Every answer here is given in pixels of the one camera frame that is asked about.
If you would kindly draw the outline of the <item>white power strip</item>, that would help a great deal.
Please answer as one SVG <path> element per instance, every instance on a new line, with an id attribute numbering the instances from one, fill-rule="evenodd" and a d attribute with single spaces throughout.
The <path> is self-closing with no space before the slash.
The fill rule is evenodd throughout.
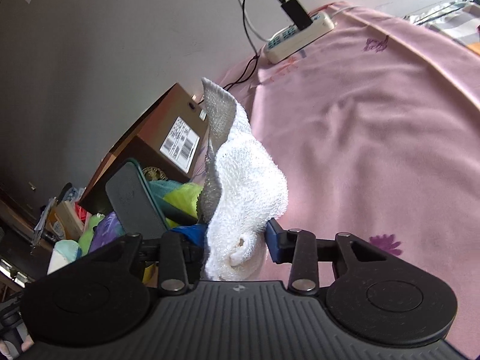
<path id="1" fill-rule="evenodd" d="M 292 24 L 275 33 L 263 48 L 267 60 L 277 64 L 335 28 L 335 23 L 323 11 L 311 16 L 311 20 L 312 24 L 306 29 L 300 30 Z"/>

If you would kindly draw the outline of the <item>green frog plush toy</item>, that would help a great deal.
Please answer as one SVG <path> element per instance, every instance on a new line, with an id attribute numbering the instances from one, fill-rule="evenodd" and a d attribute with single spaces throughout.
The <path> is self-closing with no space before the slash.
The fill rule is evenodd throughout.
<path id="1" fill-rule="evenodd" d="M 80 246 L 83 256 L 89 252 L 95 234 L 94 228 L 104 219 L 104 217 L 104 214 L 93 214 L 87 218 L 84 231 L 78 240 L 78 245 Z"/>

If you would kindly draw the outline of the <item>brown cardboard box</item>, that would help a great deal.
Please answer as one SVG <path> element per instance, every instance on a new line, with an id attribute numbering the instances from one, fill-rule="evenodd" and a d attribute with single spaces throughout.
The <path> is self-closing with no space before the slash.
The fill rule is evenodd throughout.
<path id="1" fill-rule="evenodd" d="M 188 173 L 182 172 L 160 153 L 160 147 L 177 117 L 181 117 L 200 137 Z M 141 114 L 107 152 L 82 194 L 79 205 L 91 214 L 106 215 L 111 212 L 112 205 L 105 184 L 128 158 L 135 159 L 142 170 L 154 167 L 169 180 L 181 183 L 189 181 L 193 177 L 194 165 L 207 130 L 206 111 L 179 84 L 173 85 Z"/>

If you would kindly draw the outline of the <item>black phone on mount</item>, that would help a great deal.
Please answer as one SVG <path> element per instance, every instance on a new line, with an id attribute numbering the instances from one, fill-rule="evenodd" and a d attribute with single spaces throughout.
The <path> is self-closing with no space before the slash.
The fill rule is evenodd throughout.
<path id="1" fill-rule="evenodd" d="M 144 240 L 160 238 L 168 225 L 154 201 L 139 163 L 128 158 L 105 184 L 106 195 L 126 233 L 139 233 Z"/>

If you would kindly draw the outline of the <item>black charger plug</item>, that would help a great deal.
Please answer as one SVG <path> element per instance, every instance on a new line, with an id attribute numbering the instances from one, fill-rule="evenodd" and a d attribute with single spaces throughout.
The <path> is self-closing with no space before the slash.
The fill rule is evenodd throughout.
<path id="1" fill-rule="evenodd" d="M 312 19 L 298 0 L 278 0 L 281 9 L 292 20 L 299 31 L 312 25 Z"/>

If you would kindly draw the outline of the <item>white knitted towel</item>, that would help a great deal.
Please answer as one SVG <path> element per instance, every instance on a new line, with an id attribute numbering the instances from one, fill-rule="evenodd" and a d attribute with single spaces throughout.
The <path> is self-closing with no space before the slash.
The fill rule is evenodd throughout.
<path id="1" fill-rule="evenodd" d="M 208 225 L 202 275 L 248 281 L 265 260 L 264 231 L 287 210 L 287 179 L 254 137 L 247 113 L 229 92 L 203 79 L 208 116 L 205 180 L 199 219 Z"/>

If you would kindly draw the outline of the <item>yellow-green mesh bath sponge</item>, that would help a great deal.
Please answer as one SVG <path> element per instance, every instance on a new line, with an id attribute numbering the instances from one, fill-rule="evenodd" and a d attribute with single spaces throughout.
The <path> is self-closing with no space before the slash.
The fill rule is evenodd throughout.
<path id="1" fill-rule="evenodd" d="M 196 224 L 199 219 L 198 200 L 203 186 L 196 183 L 181 184 L 173 191 L 167 193 L 163 200 L 173 208 L 168 219 L 172 226 Z"/>

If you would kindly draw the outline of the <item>teal mesh bath sponge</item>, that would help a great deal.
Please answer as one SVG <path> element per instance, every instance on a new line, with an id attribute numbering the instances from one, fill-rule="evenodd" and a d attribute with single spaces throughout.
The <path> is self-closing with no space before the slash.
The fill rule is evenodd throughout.
<path id="1" fill-rule="evenodd" d="M 152 197 L 156 200 L 163 199 L 167 194 L 182 186 L 182 183 L 175 180 L 151 180 L 148 184 Z"/>

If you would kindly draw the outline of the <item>purple tissue pack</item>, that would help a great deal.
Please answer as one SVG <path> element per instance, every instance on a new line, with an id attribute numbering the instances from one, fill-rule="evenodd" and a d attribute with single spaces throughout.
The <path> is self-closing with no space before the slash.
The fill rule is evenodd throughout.
<path id="1" fill-rule="evenodd" d="M 94 228 L 94 236 L 89 246 L 89 252 L 94 252 L 106 244 L 122 237 L 125 230 L 116 213 L 112 211 Z"/>

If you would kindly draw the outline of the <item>white shipping label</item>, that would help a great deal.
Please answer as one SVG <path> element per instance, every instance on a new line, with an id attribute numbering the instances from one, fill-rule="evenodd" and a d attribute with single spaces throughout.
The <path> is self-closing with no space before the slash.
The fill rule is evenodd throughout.
<path id="1" fill-rule="evenodd" d="M 182 172 L 188 173 L 199 141 L 199 135 L 181 117 L 177 117 L 160 147 L 160 153 Z"/>

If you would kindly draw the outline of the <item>pink floral bed sheet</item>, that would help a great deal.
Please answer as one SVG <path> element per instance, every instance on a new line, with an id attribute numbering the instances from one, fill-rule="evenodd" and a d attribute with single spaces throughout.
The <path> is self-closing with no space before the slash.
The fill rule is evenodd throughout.
<path id="1" fill-rule="evenodd" d="M 448 339 L 479 355 L 479 57 L 349 2 L 335 28 L 233 88 L 284 172 L 285 228 L 349 232 L 438 276 Z"/>

